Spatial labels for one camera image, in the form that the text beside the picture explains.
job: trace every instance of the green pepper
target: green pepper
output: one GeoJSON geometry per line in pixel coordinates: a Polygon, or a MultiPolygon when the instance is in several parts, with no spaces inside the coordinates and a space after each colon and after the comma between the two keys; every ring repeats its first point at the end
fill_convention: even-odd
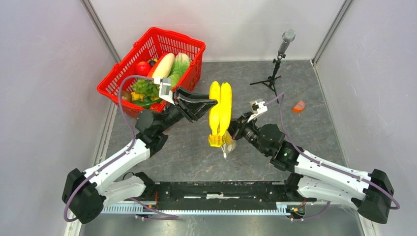
{"type": "Polygon", "coordinates": [[[150,97],[146,97],[146,98],[144,98],[143,102],[138,100],[138,101],[133,101],[132,103],[135,104],[136,106],[143,107],[145,109],[149,109],[149,107],[151,107],[153,104],[161,102],[161,101],[162,101],[162,98],[159,98],[155,101],[152,101],[150,97]]]}

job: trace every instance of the white wall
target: white wall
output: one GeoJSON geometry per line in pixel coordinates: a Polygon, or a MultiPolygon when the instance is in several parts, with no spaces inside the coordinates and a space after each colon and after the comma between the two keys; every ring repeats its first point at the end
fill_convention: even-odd
{"type": "Polygon", "coordinates": [[[78,0],[0,3],[0,235],[59,236],[66,175],[88,168],[114,64],[78,0]]]}
{"type": "Polygon", "coordinates": [[[349,164],[387,172],[402,204],[384,236],[415,234],[416,22],[416,1],[354,1],[318,62],[349,164]]]}
{"type": "Polygon", "coordinates": [[[296,39],[287,59],[311,59],[343,0],[90,0],[123,58],[156,26],[206,43],[203,60],[276,58],[282,33],[296,39]]]}

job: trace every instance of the banana bunch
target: banana bunch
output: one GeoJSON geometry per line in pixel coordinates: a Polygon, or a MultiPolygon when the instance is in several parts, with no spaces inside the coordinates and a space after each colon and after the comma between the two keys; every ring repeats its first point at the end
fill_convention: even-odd
{"type": "Polygon", "coordinates": [[[236,146],[236,142],[232,140],[227,132],[230,119],[232,118],[232,87],[227,82],[222,83],[220,86],[217,81],[214,81],[210,85],[208,97],[209,99],[217,100],[217,104],[210,109],[208,114],[208,123],[211,129],[208,143],[212,147],[222,147],[226,157],[226,150],[230,152],[236,146]]]}

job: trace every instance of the microphone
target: microphone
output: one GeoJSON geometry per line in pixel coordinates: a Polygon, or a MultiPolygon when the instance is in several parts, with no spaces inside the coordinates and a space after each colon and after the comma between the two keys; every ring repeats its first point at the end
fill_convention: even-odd
{"type": "Polygon", "coordinates": [[[293,42],[295,38],[296,38],[296,33],[292,29],[285,31],[282,34],[282,43],[278,50],[278,57],[279,56],[282,57],[282,55],[285,54],[285,51],[287,50],[288,45],[290,45],[290,43],[293,42]]]}

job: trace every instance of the kiwi fruit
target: kiwi fruit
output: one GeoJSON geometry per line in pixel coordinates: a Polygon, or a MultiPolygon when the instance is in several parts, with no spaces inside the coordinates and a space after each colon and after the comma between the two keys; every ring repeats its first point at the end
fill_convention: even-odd
{"type": "Polygon", "coordinates": [[[125,100],[128,102],[132,102],[133,100],[132,95],[128,91],[125,91],[125,90],[121,91],[121,98],[122,100],[125,100]]]}

